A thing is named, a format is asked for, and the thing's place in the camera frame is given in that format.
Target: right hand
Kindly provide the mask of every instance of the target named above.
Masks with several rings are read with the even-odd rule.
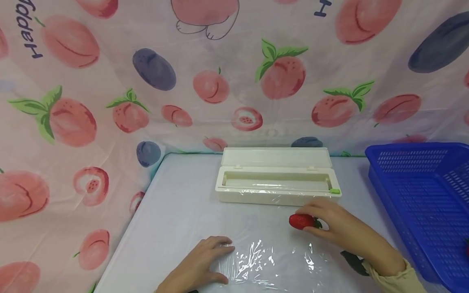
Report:
[[[320,218],[329,230],[305,227],[303,231],[327,240],[371,263],[381,276],[394,276],[405,270],[402,255],[370,226],[327,199],[316,199],[296,211]]]

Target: table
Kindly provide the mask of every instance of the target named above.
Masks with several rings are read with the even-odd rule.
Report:
[[[368,180],[366,158],[331,158],[342,190],[339,204],[403,245]],[[210,235],[230,237],[236,251],[213,266],[230,279],[200,293],[379,292],[355,273],[341,249],[288,225],[296,207],[221,203],[214,191],[221,155],[170,154],[162,162],[95,293],[150,293]],[[429,292],[447,292],[424,283]]]

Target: blue plastic basket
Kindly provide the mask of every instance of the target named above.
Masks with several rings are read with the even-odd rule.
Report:
[[[405,143],[366,149],[368,176],[423,278],[469,292],[469,146]]]

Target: strawberry leaf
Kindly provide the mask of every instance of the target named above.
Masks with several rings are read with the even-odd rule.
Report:
[[[42,103],[47,111],[50,111],[52,106],[62,97],[62,86],[59,85],[55,89],[48,91],[42,98]]]
[[[151,113],[150,110],[147,109],[147,107],[145,107],[142,103],[140,103],[139,101],[132,101],[132,103],[134,103],[135,105],[139,105],[140,107],[142,107],[145,111],[147,111],[148,113]]]
[[[352,91],[348,88],[325,89],[323,92],[332,96],[346,96],[352,98]]]
[[[298,48],[283,47],[283,48],[280,48],[277,51],[277,55],[276,55],[275,59],[278,59],[278,58],[281,58],[281,57],[286,57],[286,56],[295,57],[295,56],[298,56],[300,54],[303,54],[308,49],[309,49],[309,47],[298,47]]]
[[[132,88],[127,90],[126,96],[129,99],[129,101],[136,101],[137,100],[137,95],[135,94],[135,92]]]
[[[129,102],[128,97],[118,97],[118,98],[115,98],[114,100],[112,100],[111,103],[107,104],[106,108],[116,107],[116,106],[118,106],[122,103],[125,103],[125,102]]]
[[[262,39],[262,54],[264,54],[266,59],[274,61],[275,56],[277,56],[277,49],[275,49],[275,46],[272,43]]]
[[[370,90],[371,86],[375,83],[374,80],[359,84],[352,92],[352,97],[363,97],[366,95]]]
[[[94,290],[96,289],[96,286],[98,285],[98,282],[94,282],[93,287],[91,287],[90,291],[88,293],[94,293]]]
[[[256,71],[256,82],[260,81],[264,73],[267,71],[267,69],[270,68],[270,66],[273,65],[273,61],[270,61],[268,59],[264,59],[264,62],[262,63],[261,66]]]
[[[18,99],[8,101],[13,107],[29,115],[43,115],[47,113],[46,107],[36,100]]]
[[[363,98],[352,98],[352,101],[358,106],[358,110],[361,112],[366,107],[365,101]]]
[[[49,119],[49,113],[46,113],[41,116],[36,116],[36,122],[38,124],[39,133],[50,144],[54,144],[54,133],[52,132],[51,123]]]

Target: strawberry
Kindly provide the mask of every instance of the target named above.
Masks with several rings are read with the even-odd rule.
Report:
[[[137,100],[133,89],[128,89],[125,97],[118,97],[106,108],[113,109],[113,119],[117,127],[125,133],[132,133],[148,125],[150,111]]]
[[[319,222],[318,218],[310,215],[291,215],[288,222],[293,228],[298,230],[303,230],[305,227],[322,228],[322,224]]]

